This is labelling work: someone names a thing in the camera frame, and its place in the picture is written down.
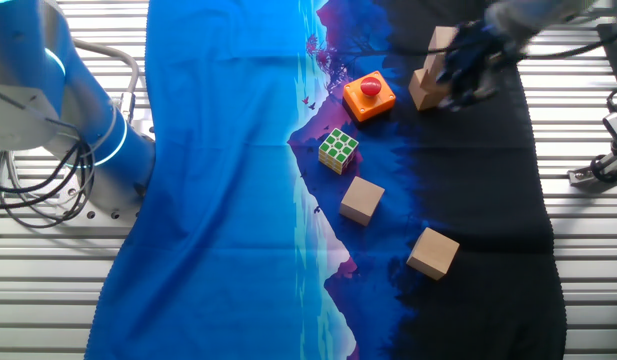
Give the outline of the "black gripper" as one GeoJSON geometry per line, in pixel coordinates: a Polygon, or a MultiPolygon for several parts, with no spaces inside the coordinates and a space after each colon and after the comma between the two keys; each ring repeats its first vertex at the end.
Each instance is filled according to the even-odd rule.
{"type": "Polygon", "coordinates": [[[442,109],[459,111],[492,98],[497,93],[496,72],[486,68],[507,56],[508,39],[484,20],[444,31],[436,55],[435,83],[448,92],[442,109]]]}

